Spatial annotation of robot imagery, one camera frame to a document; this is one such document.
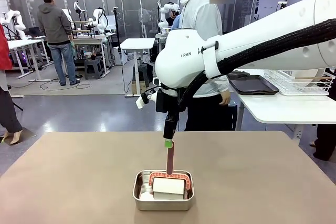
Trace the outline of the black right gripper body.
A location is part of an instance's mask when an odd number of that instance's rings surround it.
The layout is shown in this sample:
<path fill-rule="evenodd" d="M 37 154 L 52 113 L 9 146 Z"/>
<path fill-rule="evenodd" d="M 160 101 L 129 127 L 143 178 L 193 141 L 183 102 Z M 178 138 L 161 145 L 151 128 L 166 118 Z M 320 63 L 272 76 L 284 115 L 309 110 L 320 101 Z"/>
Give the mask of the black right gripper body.
<path fill-rule="evenodd" d="M 158 89 L 156 92 L 155 110 L 160 113 L 180 113 L 186 110 L 186 105 L 180 105 L 186 89 Z"/>

